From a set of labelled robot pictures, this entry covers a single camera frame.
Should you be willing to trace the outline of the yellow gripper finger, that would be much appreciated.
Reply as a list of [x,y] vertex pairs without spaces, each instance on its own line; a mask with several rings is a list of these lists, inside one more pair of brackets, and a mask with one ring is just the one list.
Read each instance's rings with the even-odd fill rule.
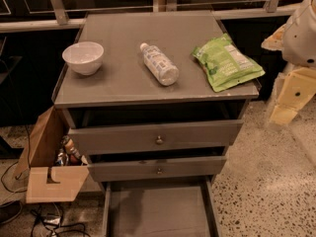
[[282,51],[283,50],[283,34],[285,30],[285,25],[282,25],[279,27],[272,35],[270,35],[268,38],[266,38],[262,44],[261,47],[266,50],[271,51]]
[[289,124],[316,94],[316,70],[299,67],[287,73],[270,121]]

